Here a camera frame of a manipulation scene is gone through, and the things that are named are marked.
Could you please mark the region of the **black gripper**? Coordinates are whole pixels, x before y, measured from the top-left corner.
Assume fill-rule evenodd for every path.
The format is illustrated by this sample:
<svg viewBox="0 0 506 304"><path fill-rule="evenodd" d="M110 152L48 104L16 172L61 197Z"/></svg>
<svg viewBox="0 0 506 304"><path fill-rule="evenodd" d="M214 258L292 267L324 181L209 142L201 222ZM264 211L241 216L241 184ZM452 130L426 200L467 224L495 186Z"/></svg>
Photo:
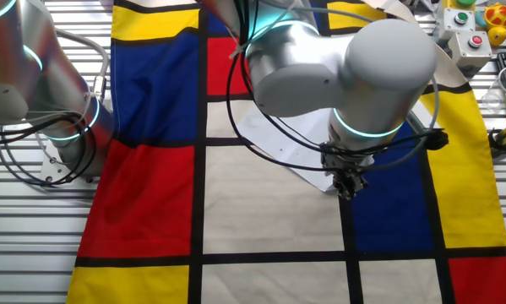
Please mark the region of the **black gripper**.
<svg viewBox="0 0 506 304"><path fill-rule="evenodd" d="M367 187L367 180L362 176L365 167L373 164L371 155L341 156L322 153L322 167L325 175L334 175L336 172L347 173L351 179L350 190L345 181L335 181L338 196L343 199L354 198L358 192Z"/></svg>

